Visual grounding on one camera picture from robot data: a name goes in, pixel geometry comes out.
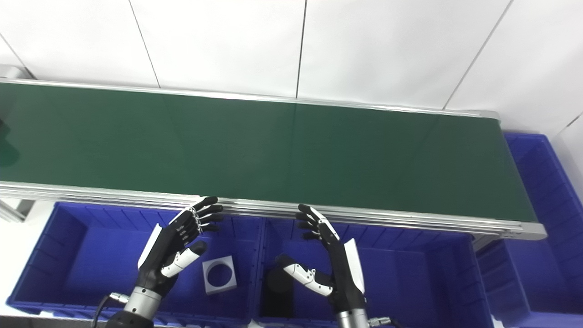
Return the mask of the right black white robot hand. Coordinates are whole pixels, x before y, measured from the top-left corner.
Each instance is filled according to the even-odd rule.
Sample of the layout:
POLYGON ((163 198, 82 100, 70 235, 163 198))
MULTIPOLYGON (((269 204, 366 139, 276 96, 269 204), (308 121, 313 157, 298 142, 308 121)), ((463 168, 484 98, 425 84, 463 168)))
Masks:
POLYGON ((326 297, 333 313, 356 315, 366 311, 362 265, 355 241, 343 243, 337 231, 321 212, 306 204, 298 205, 297 227, 304 229, 304 240, 318 240, 327 252, 331 274, 310 269, 288 255, 276 257, 277 265, 312 292, 326 297))

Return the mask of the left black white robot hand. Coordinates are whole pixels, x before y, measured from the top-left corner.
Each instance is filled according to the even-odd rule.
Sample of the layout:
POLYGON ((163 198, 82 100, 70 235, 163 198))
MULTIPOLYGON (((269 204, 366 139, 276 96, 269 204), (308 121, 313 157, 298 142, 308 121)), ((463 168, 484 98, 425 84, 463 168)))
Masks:
POLYGON ((223 220, 223 206, 216 196, 204 197, 183 208, 165 227, 157 225, 138 260, 135 287, 165 297, 175 285, 179 273, 208 249, 199 238, 205 232, 217 232, 223 220))

